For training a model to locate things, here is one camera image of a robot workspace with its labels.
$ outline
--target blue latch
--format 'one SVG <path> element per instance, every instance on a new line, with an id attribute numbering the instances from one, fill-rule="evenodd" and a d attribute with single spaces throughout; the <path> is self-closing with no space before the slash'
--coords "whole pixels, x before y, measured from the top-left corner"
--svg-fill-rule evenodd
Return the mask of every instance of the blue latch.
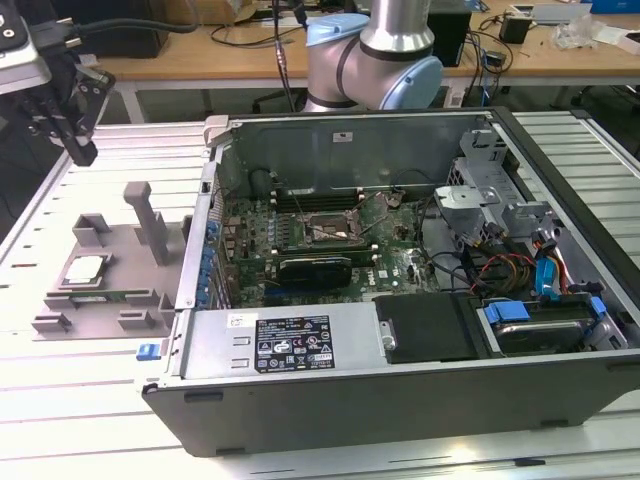
<path id="1" fill-rule="evenodd" d="M 197 291 L 196 292 L 196 301 L 197 302 L 202 302 L 202 303 L 207 303 L 209 301 L 209 295 L 203 291 Z"/>
<path id="2" fill-rule="evenodd" d="M 143 343 L 138 348 L 136 360 L 139 362 L 147 362 L 149 360 L 160 360 L 160 345 L 157 343 Z"/>
<path id="3" fill-rule="evenodd" d="M 591 307 L 593 308 L 598 320 L 604 317 L 607 313 L 607 306 L 600 297 L 591 297 Z"/>
<path id="4" fill-rule="evenodd" d="M 538 259 L 535 281 L 535 288 L 538 295 L 546 295 L 551 300 L 558 300 L 559 295 L 553 290 L 553 279 L 555 276 L 556 264 L 546 257 Z"/>
<path id="5" fill-rule="evenodd" d="M 526 322 L 531 319 L 524 303 L 512 300 L 508 302 L 494 302 L 484 308 L 490 324 L 498 322 Z"/>
<path id="6" fill-rule="evenodd" d="M 211 239 L 218 234 L 219 226 L 218 222 L 209 220 L 207 222 L 207 238 Z"/>
<path id="7" fill-rule="evenodd" d="M 200 272 L 200 275 L 198 275 L 198 286 L 202 287 L 202 288 L 206 288 L 209 286 L 209 275 L 207 275 L 204 272 Z"/>
<path id="8" fill-rule="evenodd" d="M 215 253 L 215 250 L 213 250 L 213 248 L 211 247 L 204 247 L 202 249 L 202 257 L 207 260 L 212 260 Z"/>

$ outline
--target warning label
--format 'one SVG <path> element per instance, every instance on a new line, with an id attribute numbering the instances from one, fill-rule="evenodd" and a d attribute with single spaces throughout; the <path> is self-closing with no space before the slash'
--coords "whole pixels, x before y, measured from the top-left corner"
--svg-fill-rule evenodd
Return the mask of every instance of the warning label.
<path id="1" fill-rule="evenodd" d="M 256 321 L 258 373 L 335 368 L 329 317 Z"/>

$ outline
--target desk leg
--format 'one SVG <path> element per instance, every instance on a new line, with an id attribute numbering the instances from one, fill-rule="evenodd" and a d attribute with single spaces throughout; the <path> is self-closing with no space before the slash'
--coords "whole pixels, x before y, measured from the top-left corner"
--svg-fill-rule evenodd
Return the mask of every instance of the desk leg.
<path id="1" fill-rule="evenodd" d="M 122 95 L 124 107 L 127 109 L 131 123 L 147 123 L 147 117 L 138 100 L 138 90 L 133 82 L 116 83 L 116 88 Z"/>
<path id="2" fill-rule="evenodd" d="M 444 99 L 444 108 L 460 108 L 462 107 L 462 99 L 467 90 L 467 84 L 453 81 L 447 88 L 447 96 Z"/>

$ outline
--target white paper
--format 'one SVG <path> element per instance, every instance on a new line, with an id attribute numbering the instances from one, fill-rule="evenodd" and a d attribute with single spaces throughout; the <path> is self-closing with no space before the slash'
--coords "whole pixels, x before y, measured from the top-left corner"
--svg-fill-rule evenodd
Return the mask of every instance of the white paper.
<path id="1" fill-rule="evenodd" d="M 230 313 L 227 315 L 227 328 L 254 327 L 256 320 L 257 313 Z"/>
<path id="2" fill-rule="evenodd" d="M 604 26 L 598 33 L 593 36 L 596 42 L 608 43 L 609 45 L 617 45 L 622 37 L 624 37 L 631 30 L 625 30 L 624 28 Z"/>

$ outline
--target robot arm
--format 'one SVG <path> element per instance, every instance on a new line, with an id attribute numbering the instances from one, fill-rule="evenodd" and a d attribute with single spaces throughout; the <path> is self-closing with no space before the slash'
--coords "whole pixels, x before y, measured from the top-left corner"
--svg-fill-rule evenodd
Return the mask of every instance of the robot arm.
<path id="1" fill-rule="evenodd" d="M 27 0 L 18 1 L 24 2 L 27 11 Z M 49 137 L 77 165 L 91 165 L 97 155 L 91 136 L 115 79 L 83 67 L 72 49 L 82 43 L 83 36 L 112 28 L 192 32 L 198 26 L 197 12 L 193 0 L 187 3 L 194 18 L 190 25 L 138 19 L 88 25 L 66 19 L 27 25 L 14 0 L 0 0 L 0 115 L 32 135 Z"/>
<path id="2" fill-rule="evenodd" d="M 373 0 L 371 19 L 338 14 L 311 23 L 305 110 L 429 106 L 442 82 L 442 63 L 431 56 L 430 3 Z"/>

